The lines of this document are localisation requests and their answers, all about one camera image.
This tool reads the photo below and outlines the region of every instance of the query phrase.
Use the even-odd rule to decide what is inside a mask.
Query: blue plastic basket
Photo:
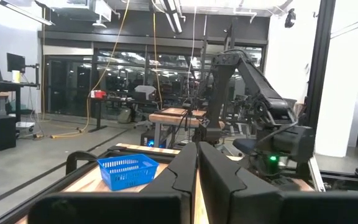
[[[102,179],[110,190],[121,190],[154,179],[158,162],[143,154],[110,157],[98,160]]]

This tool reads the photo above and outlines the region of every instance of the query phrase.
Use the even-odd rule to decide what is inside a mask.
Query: blue light
[[[154,140],[150,140],[147,142],[147,146],[148,147],[153,147],[154,146]]]

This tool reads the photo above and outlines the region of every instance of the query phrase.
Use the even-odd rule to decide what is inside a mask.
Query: gray floor
[[[86,123],[86,118],[72,116],[48,114],[46,118],[52,118],[54,120],[40,123],[46,135],[72,132],[74,130],[68,128],[82,128],[84,123]],[[94,128],[94,124],[95,120],[92,119],[88,129]],[[19,139],[16,148],[1,151],[0,195],[65,162],[69,153],[78,150],[88,150],[120,133],[124,132],[118,137],[97,147],[92,153],[99,155],[117,143],[140,143],[140,134],[144,130],[133,129],[133,124],[123,125],[117,124],[114,121],[105,120],[103,120],[103,124],[106,124],[108,127],[94,133],[86,133],[74,138],[44,138],[39,141]],[[184,131],[181,130],[177,141],[184,138]],[[232,147],[229,139],[226,141],[226,145]],[[322,170],[353,173],[354,169],[358,167],[358,155],[354,150],[349,150],[348,156],[345,158],[317,155],[317,160]],[[62,167],[0,200],[0,215],[62,178],[64,174],[65,167]]]

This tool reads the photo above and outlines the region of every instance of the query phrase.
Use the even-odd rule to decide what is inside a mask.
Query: glass wall
[[[46,99],[49,113],[86,115],[86,97],[96,84],[96,89],[114,92],[115,95],[131,96],[138,85],[150,85],[160,91],[166,106],[180,106],[172,100],[179,96],[192,95],[200,84],[201,74],[208,75],[214,55],[223,50],[223,46],[209,45],[206,49],[204,70],[202,57],[183,54],[157,54],[144,51],[118,50],[111,55],[111,49],[95,49],[94,55],[49,55],[46,57]],[[263,47],[238,46],[245,50],[255,65],[263,70]],[[209,77],[205,96],[213,88],[212,75]],[[246,94],[246,86],[238,71],[229,83],[229,98]],[[103,118],[116,119],[125,103],[106,103],[103,105]]]

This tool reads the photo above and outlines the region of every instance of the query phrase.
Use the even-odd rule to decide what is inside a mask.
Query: red object
[[[105,91],[95,91],[94,93],[94,97],[99,99],[102,99],[105,95],[106,95]]]

